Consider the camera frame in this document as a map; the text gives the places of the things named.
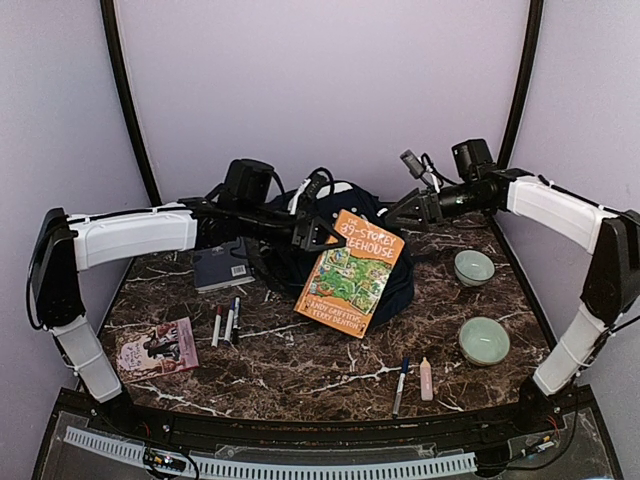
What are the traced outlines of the navy blue student backpack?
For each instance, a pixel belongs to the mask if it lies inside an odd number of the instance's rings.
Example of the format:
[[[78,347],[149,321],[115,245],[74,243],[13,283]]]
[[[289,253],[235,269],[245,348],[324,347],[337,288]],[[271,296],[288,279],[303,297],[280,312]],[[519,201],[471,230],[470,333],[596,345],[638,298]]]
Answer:
[[[346,181],[337,181],[333,187],[323,187],[316,203],[320,216],[332,223],[334,216],[342,209],[350,210],[377,226],[384,224],[384,206],[378,197]],[[262,276],[269,287],[291,298],[302,293],[304,283],[319,258],[317,253],[305,252],[276,241],[260,241],[257,251],[265,269]],[[413,273],[410,251],[404,247],[373,312],[371,326],[389,322],[410,305],[414,296]]]

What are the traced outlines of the orange treehouse book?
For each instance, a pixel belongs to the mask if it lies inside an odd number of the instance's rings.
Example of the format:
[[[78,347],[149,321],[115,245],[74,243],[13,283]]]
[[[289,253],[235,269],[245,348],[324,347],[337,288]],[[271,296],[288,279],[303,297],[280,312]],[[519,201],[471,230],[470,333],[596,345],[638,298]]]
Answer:
[[[405,241],[351,211],[341,210],[294,311],[363,338],[390,282]]]

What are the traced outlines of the dark blue hardcover book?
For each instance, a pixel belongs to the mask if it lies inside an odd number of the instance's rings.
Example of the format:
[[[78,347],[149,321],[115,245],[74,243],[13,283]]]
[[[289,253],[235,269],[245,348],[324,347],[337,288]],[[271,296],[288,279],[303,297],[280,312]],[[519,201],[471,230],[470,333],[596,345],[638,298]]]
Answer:
[[[251,283],[255,280],[243,238],[193,254],[194,286],[205,293]]]

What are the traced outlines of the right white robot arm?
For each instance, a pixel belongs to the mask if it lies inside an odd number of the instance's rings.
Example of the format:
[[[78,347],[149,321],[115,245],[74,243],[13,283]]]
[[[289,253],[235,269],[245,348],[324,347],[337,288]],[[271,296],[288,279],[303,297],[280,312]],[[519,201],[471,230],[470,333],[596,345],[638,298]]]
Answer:
[[[511,426],[530,434],[623,329],[620,319],[639,297],[639,214],[601,205],[542,175],[501,167],[483,139],[459,143],[452,154],[458,182],[445,179],[428,156],[401,153],[410,174],[426,186],[393,203],[383,215],[387,225],[425,231],[470,212],[502,211],[548,228],[590,257],[574,319],[522,383],[518,405],[511,410]]]

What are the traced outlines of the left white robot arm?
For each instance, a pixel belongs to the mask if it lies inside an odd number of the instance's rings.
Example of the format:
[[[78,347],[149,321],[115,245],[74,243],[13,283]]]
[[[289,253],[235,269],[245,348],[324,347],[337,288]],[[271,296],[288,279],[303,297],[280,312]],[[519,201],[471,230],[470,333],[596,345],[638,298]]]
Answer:
[[[324,167],[314,170],[278,207],[268,206],[275,169],[264,162],[236,159],[225,179],[203,197],[157,207],[96,215],[49,210],[30,259],[25,287],[28,321],[50,332],[68,367],[90,396],[104,404],[101,417],[120,436],[141,427],[140,412],[122,397],[125,388],[87,320],[79,274],[95,266],[168,251],[211,248],[246,237],[283,242],[306,252],[323,252],[324,230],[345,245],[345,238],[321,217],[317,202],[347,190]]]

